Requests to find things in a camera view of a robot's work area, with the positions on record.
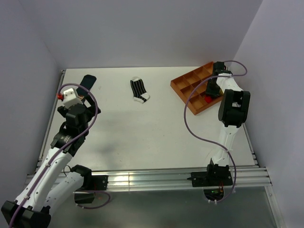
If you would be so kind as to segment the red Christmas sock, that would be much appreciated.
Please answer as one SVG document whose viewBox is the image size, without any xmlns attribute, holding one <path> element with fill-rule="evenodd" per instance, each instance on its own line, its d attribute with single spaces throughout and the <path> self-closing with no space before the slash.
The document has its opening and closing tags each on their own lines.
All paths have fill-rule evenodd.
<svg viewBox="0 0 304 228">
<path fill-rule="evenodd" d="M 212 101 L 213 101 L 213 98 L 211 97 L 211 96 L 205 96 L 205 101 L 209 104 L 209 103 L 211 103 Z"/>
</svg>

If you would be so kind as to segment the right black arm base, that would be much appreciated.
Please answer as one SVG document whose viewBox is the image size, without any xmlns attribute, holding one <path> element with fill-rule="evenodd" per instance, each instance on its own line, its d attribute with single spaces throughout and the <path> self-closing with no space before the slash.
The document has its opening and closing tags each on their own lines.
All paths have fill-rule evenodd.
<svg viewBox="0 0 304 228">
<path fill-rule="evenodd" d="M 193 187 L 219 187 L 233 185 L 230 171 L 225 171 L 223 173 L 218 171 L 192 172 L 187 180 L 191 181 Z"/>
</svg>

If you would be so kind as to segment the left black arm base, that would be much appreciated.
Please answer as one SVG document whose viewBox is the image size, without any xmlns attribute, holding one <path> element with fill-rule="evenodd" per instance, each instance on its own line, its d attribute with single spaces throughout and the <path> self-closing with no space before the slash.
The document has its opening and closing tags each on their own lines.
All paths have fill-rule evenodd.
<svg viewBox="0 0 304 228">
<path fill-rule="evenodd" d="M 107 190 L 108 175 L 93 175 L 84 187 L 74 194 L 77 206 L 84 209 L 97 209 L 110 202 L 111 196 Z"/>
</svg>

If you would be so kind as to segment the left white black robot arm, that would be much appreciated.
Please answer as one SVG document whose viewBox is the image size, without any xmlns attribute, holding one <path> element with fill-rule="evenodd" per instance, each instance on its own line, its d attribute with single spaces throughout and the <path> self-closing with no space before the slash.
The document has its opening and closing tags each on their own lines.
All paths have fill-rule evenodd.
<svg viewBox="0 0 304 228">
<path fill-rule="evenodd" d="M 14 201 L 6 201 L 1 212 L 10 228 L 46 228 L 52 213 L 73 191 L 86 190 L 92 186 L 89 168 L 77 165 L 66 179 L 53 187 L 61 171 L 72 160 L 86 140 L 89 129 L 94 125 L 101 110 L 95 96 L 82 85 L 86 96 L 79 96 L 76 86 L 57 93 L 62 106 L 58 112 L 65 118 L 60 131 L 55 135 L 41 167 L 27 187 Z"/>
</svg>

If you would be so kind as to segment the navy patterned sock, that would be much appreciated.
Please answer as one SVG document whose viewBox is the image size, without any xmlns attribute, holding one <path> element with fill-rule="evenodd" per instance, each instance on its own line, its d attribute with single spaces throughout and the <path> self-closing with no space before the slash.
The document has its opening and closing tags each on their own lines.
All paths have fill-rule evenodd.
<svg viewBox="0 0 304 228">
<path fill-rule="evenodd" d="M 94 83 L 96 82 L 96 77 L 92 75 L 85 75 L 80 83 L 80 85 L 84 88 L 86 88 L 88 91 L 91 90 L 93 87 Z M 84 103 L 87 101 L 90 105 L 94 105 L 93 99 L 91 96 L 88 94 L 86 90 L 83 88 L 77 88 L 76 89 L 78 95 L 80 96 L 82 102 Z"/>
</svg>

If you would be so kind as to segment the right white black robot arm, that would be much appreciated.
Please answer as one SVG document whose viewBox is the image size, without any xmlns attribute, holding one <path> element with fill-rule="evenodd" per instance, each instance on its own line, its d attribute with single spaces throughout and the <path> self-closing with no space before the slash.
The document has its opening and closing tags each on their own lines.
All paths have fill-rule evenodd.
<svg viewBox="0 0 304 228">
<path fill-rule="evenodd" d="M 235 135 L 246 121 L 250 92 L 241 89 L 236 83 L 233 73 L 227 69 L 224 62 L 215 62 L 212 77 L 207 82 L 206 97 L 215 99 L 222 97 L 218 110 L 218 120 L 222 123 L 219 135 L 220 149 L 211 158 L 207 166 L 206 181 L 216 185 L 223 181 L 232 183 L 229 165 L 232 161 L 231 152 Z"/>
</svg>

